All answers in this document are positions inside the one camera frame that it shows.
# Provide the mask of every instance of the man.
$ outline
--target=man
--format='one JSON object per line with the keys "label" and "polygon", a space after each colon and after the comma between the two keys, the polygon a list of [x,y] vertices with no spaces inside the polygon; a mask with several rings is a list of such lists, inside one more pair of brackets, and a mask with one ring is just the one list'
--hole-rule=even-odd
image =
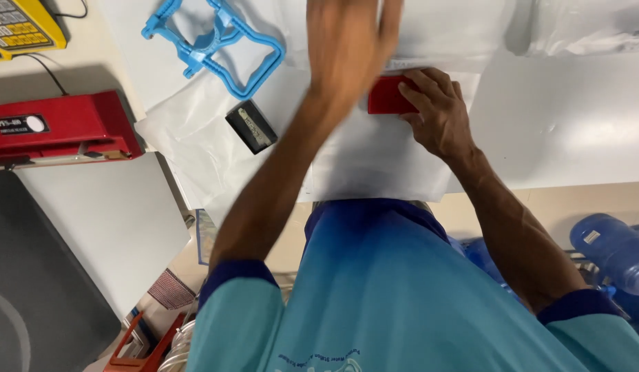
{"label": "man", "polygon": [[188,371],[639,371],[639,338],[491,169],[460,84],[406,72],[414,139],[471,199],[491,257],[528,309],[401,200],[327,202],[287,307],[263,260],[318,149],[398,42],[402,0],[309,0],[310,86],[287,132],[227,215],[200,295]]}

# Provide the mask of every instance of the hand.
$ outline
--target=hand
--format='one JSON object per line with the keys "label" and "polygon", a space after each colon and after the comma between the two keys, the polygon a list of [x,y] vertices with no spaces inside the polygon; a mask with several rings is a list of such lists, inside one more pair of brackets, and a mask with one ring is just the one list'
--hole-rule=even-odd
{"label": "hand", "polygon": [[351,109],[398,46],[404,0],[308,0],[310,91]]}
{"label": "hand", "polygon": [[404,75],[422,92],[405,83],[399,85],[400,93],[420,112],[400,115],[411,124],[416,142],[444,161],[469,156],[476,147],[460,83],[436,68],[410,70]]}

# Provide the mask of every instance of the black cable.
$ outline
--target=black cable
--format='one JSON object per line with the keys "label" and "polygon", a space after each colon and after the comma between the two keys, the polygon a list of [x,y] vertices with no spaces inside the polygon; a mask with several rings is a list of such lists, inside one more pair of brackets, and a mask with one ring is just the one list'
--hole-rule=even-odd
{"label": "black cable", "polygon": [[83,3],[83,7],[85,8],[85,13],[83,13],[82,15],[66,14],[66,13],[53,13],[53,15],[56,17],[69,17],[69,18],[83,19],[87,17],[87,3],[85,2],[85,0],[81,0],[81,3]]}
{"label": "black cable", "polygon": [[51,76],[51,79],[53,79],[53,81],[56,83],[56,85],[58,86],[58,88],[60,89],[60,92],[62,92],[62,95],[69,95],[69,93],[67,93],[65,91],[65,89],[62,87],[62,85],[60,85],[60,82],[58,81],[58,79],[56,79],[56,76],[53,74],[53,72],[51,72],[51,70],[49,70],[49,68],[37,57],[35,57],[32,54],[18,54],[15,55],[15,57],[21,57],[22,55],[24,56],[28,56],[30,58],[33,58],[34,60],[36,60],[37,62],[39,62],[39,64],[41,64],[43,66],[43,68],[46,70],[46,72],[49,73],[49,75]]}

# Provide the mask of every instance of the shirt sleeve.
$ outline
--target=shirt sleeve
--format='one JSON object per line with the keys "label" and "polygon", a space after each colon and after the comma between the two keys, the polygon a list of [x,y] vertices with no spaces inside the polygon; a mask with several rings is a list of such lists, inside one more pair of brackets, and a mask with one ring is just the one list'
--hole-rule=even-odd
{"label": "shirt sleeve", "polygon": [[187,371],[264,372],[284,311],[262,261],[225,261],[200,290]]}
{"label": "shirt sleeve", "polygon": [[538,320],[590,372],[639,371],[639,336],[604,293],[568,293]]}

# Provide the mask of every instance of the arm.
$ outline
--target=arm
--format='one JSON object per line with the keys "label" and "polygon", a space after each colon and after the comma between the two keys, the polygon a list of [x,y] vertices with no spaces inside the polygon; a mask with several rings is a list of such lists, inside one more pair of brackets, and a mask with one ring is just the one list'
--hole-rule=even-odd
{"label": "arm", "polygon": [[421,114],[404,114],[414,138],[444,160],[471,199],[489,254],[534,313],[588,286],[563,250],[493,171],[471,137],[460,84],[435,68],[406,72],[421,92],[400,92]]}
{"label": "arm", "polygon": [[398,43],[402,0],[309,0],[311,84],[287,132],[241,191],[221,226],[210,271],[234,259],[264,260],[287,222],[310,163],[372,87]]}

